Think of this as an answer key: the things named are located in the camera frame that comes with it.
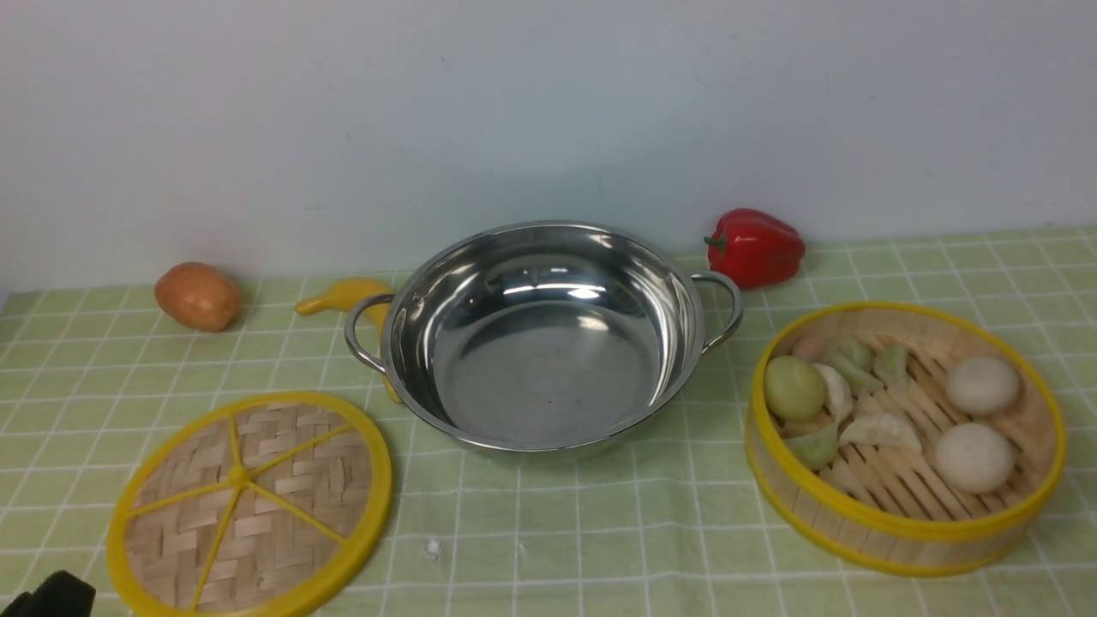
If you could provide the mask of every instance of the white crumb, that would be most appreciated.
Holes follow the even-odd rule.
[[[427,559],[438,561],[438,558],[442,557],[442,545],[438,543],[438,540],[434,538],[431,538],[427,542],[427,546],[422,547],[422,552],[427,556]]]

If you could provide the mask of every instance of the stainless steel pot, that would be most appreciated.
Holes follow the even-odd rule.
[[[733,299],[709,340],[692,281]],[[378,359],[354,326],[385,303]],[[727,277],[686,274],[609,227],[547,221],[454,244],[395,295],[359,303],[344,334],[427,424],[474,446],[534,452],[604,441],[647,419],[742,318]]]

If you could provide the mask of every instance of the yellow plastic frame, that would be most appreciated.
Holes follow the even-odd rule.
[[[817,475],[808,471],[807,468],[802,465],[800,461],[796,460],[795,456],[793,456],[792,451],[789,450],[788,446],[785,446],[784,441],[777,433],[777,429],[773,427],[773,423],[769,419],[769,410],[766,407],[766,399],[762,392],[762,375],[766,370],[766,363],[773,355],[777,345],[804,324],[833,313],[864,308],[920,313],[963,328],[964,330],[975,334],[997,347],[1003,355],[1013,361],[1014,366],[1020,369],[1036,385],[1041,396],[1043,396],[1049,411],[1051,412],[1052,420],[1055,425],[1055,439],[1059,447],[1055,449],[1052,468],[1048,473],[1048,478],[1031,495],[1008,509],[972,520],[915,520],[870,507],[838,492],[829,484],[821,480]],[[1044,383],[1039,373],[1037,373],[1036,370],[1029,366],[1028,361],[1026,361],[1024,357],[1014,351],[1005,341],[994,335],[963,319],[960,319],[959,317],[954,317],[934,308],[927,308],[925,306],[916,306],[897,302],[853,302],[828,306],[808,315],[804,315],[778,333],[778,335],[773,337],[770,344],[766,347],[766,350],[755,367],[755,374],[751,380],[750,390],[750,414],[753,415],[753,420],[757,427],[758,435],[761,437],[762,445],[773,456],[773,459],[781,467],[781,469],[788,473],[801,489],[818,500],[821,504],[836,511],[847,518],[885,534],[893,534],[921,541],[963,541],[975,540],[1009,529],[1017,523],[1031,519],[1036,516],[1048,498],[1051,497],[1052,492],[1055,490],[1055,486],[1059,484],[1059,481],[1063,475],[1063,468],[1066,464],[1066,425],[1063,422],[1063,415],[1059,408],[1059,403],[1055,401],[1051,390]],[[790,525],[792,525],[801,535],[805,536],[819,547],[866,568],[906,576],[947,576],[979,568],[980,565],[993,561],[1009,550],[1009,547],[1007,547],[1000,553],[981,562],[949,568],[901,566],[868,558],[846,547],[835,543],[829,538],[823,536],[821,532],[804,525],[795,518],[792,512],[776,498],[776,495],[772,493],[772,489],[762,480],[765,476],[759,472],[757,461],[755,461],[754,456],[750,453],[749,442],[747,444],[747,460],[754,471],[756,480],[758,480],[758,486],[761,492],[773,505],[778,514],[789,521]]]
[[[140,468],[137,469],[137,472],[132,479],[129,479],[126,487],[122,491],[122,495],[114,508],[114,514],[111,516],[111,524],[106,531],[106,570],[111,580],[114,582],[114,587],[117,590],[118,597],[122,598],[122,602],[124,602],[135,615],[140,617],[196,617],[200,615],[210,617],[210,615],[215,615],[206,612],[197,612],[193,606],[190,609],[169,607],[146,592],[140,583],[134,577],[133,572],[129,569],[129,562],[125,548],[125,527],[126,523],[135,514],[148,512],[150,509],[155,509],[156,507],[162,507],[170,503],[176,503],[197,494],[233,487],[235,481],[230,479],[225,482],[210,484],[194,491],[188,491],[179,495],[166,497],[154,504],[142,506],[140,508],[133,508],[134,500],[137,497],[137,493],[142,485],[146,480],[148,480],[149,475],[151,475],[152,471],[160,464],[160,462],[162,462],[168,453],[173,451],[184,440],[201,430],[203,427],[222,419],[228,419],[230,444],[233,445],[233,458],[237,465],[241,464],[239,441],[236,434],[236,415],[247,408],[258,405],[291,402],[324,407],[342,416],[348,424],[317,437],[316,439],[309,440],[306,444],[295,447],[293,450],[279,456],[273,461],[268,461],[267,463],[259,465],[256,468],[256,471],[269,469],[270,467],[273,467],[273,464],[276,464],[287,458],[287,456],[293,456],[302,449],[312,447],[313,445],[323,441],[337,433],[357,429],[370,449],[370,464],[373,471],[370,498],[366,502],[365,512],[362,514],[362,518],[359,520],[354,531],[350,535],[350,537],[342,538],[338,535],[332,536],[335,532],[330,529],[325,531],[326,526],[313,519],[308,514],[284,502],[284,500],[278,497],[278,495],[272,495],[268,491],[258,487],[258,485],[253,482],[247,482],[246,485],[237,485],[228,504],[229,508],[235,507],[236,500],[244,490],[257,491],[267,498],[271,498],[273,496],[273,501],[279,503],[282,507],[293,512],[298,517],[305,518],[309,524],[318,526],[317,528],[320,529],[320,531],[324,531],[333,540],[340,542],[342,547],[336,552],[335,557],[332,557],[331,560],[328,561],[318,572],[314,573],[312,577],[290,592],[279,596],[276,599],[252,606],[244,610],[226,613],[225,615],[233,615],[233,617],[303,617],[305,615],[309,615],[339,593],[339,591],[347,583],[349,583],[350,580],[365,564],[374,547],[376,547],[377,541],[381,539],[381,534],[385,528],[385,521],[388,516],[388,508],[392,503],[393,495],[393,465],[388,455],[388,446],[385,444],[384,437],[382,437],[376,425],[374,425],[373,422],[358,407],[354,407],[346,401],[328,394],[321,394],[319,392],[280,392],[251,396],[215,410],[183,427],[179,433],[173,435],[152,452],[148,460],[146,460]],[[215,542],[217,545],[220,543],[220,539],[227,528],[227,520],[228,517],[224,517],[222,525],[218,526],[217,535],[215,536]],[[215,554],[216,551],[212,552],[211,559],[205,564],[204,572],[200,580],[203,583],[210,572],[210,566],[212,565],[213,557]],[[201,595],[202,586],[203,585],[200,584],[195,590],[196,596]]]

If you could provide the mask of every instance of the toy banana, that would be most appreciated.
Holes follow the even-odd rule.
[[[342,311],[343,313],[349,313],[359,302],[371,295],[392,292],[392,288],[374,279],[366,279],[362,277],[340,279],[319,294],[314,295],[313,298],[306,298],[298,302],[294,307],[294,311],[302,316],[315,315],[320,311],[328,311],[332,308],[336,311]],[[365,310],[365,315],[373,323],[374,327],[377,328],[378,335],[385,324],[386,313],[388,313],[387,304],[378,304],[370,306]],[[381,380],[384,382],[385,392],[388,393],[388,397],[393,401],[393,403],[404,404],[404,402],[400,401],[400,395],[393,390],[393,384],[388,381],[388,378],[382,375]]]

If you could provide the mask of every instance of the grid pattern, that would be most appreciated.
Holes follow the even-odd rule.
[[[1097,612],[1097,227],[814,246],[794,280],[747,294],[738,333],[667,410],[577,464],[519,468],[460,449],[392,404],[344,351],[339,315],[293,313],[332,280],[248,282],[244,318],[217,335],[163,317],[148,287],[12,295],[0,312],[0,601],[66,569],[100,591],[95,615],[127,615],[103,541],[137,464],[215,406],[313,389],[367,410],[398,491],[376,552],[324,617]],[[730,306],[702,294],[715,328]],[[1064,481],[991,568],[940,581],[879,575],[814,548],[759,498],[743,455],[755,361],[792,319],[864,299],[986,327],[1062,404]],[[361,337],[376,333],[363,325]]]

